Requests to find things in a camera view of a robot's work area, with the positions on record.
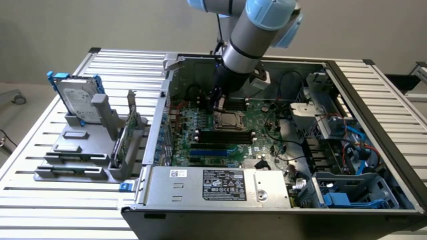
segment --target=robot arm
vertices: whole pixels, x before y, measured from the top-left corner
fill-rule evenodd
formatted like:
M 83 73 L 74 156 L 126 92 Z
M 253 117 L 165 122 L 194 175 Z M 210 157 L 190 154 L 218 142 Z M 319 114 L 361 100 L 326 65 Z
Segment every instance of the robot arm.
M 214 78 L 214 100 L 238 91 L 270 46 L 287 47 L 303 15 L 295 0 L 189 0 L 206 12 L 239 16 Z

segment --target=green circuit board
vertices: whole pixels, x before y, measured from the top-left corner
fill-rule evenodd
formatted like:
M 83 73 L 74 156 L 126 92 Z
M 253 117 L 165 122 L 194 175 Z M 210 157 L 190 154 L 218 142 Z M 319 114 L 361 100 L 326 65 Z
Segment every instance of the green circuit board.
M 234 111 L 243 114 L 245 128 L 255 132 L 257 141 L 253 144 L 229 144 L 227 145 L 227 157 L 225 156 L 199 156 L 202 166 L 222 166 L 230 168 L 238 168 L 242 166 L 245 159 L 257 159 L 258 155 L 271 154 L 271 146 L 279 149 L 281 143 L 274 141 L 265 134 L 265 123 L 269 113 L 262 112 L 262 107 L 266 105 L 263 101 L 251 101 L 246 111 Z M 203 131 L 213 131 L 215 124 L 214 114 L 207 110 L 199 109 L 198 106 L 189 102 L 181 107 L 178 116 L 179 121 L 175 126 L 175 138 L 174 138 L 174 166 L 197 166 L 191 159 L 191 144 L 198 143 L 195 141 L 197 129 Z M 270 134 L 281 139 L 281 133 L 271 131 Z

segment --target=floor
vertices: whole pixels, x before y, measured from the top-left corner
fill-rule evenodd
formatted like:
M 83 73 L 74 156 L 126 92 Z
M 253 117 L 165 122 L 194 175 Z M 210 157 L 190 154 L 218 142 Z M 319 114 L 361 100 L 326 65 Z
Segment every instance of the floor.
M 21 89 L 27 98 L 27 103 L 17 105 L 9 102 L 0 105 L 0 129 L 6 131 L 13 141 L 21 144 L 57 93 L 51 85 L 47 84 L 0 83 L 0 93 L 14 89 Z M 0 166 L 3 166 L 7 159 L 9 157 L 0 153 Z

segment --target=power supply label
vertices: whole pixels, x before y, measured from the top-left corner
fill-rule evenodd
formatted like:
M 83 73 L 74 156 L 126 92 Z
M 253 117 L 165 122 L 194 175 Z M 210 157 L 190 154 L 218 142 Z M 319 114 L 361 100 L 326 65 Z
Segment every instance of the power supply label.
M 241 170 L 203 170 L 203 199 L 246 201 L 246 177 Z

